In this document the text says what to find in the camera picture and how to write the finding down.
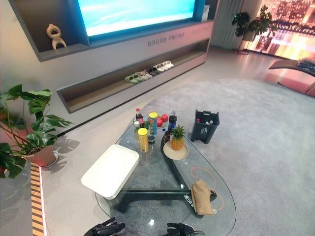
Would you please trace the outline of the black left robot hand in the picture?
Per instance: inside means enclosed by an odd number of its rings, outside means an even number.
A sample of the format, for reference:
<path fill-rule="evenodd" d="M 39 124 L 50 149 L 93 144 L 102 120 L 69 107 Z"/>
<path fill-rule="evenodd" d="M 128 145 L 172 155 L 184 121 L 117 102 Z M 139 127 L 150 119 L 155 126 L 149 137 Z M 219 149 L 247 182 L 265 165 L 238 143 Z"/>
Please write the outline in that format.
<path fill-rule="evenodd" d="M 90 228 L 84 236 L 111 236 L 125 228 L 125 223 L 116 221 L 115 217 Z"/>

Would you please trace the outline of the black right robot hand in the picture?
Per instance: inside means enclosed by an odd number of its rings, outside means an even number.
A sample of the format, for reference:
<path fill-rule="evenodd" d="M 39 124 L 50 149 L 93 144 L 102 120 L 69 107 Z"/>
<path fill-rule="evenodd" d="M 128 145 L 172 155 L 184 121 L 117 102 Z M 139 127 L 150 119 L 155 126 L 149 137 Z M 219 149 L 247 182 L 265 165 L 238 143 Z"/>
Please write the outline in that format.
<path fill-rule="evenodd" d="M 193 227 L 183 223 L 167 223 L 166 236 L 204 236 L 205 233 L 195 230 Z"/>

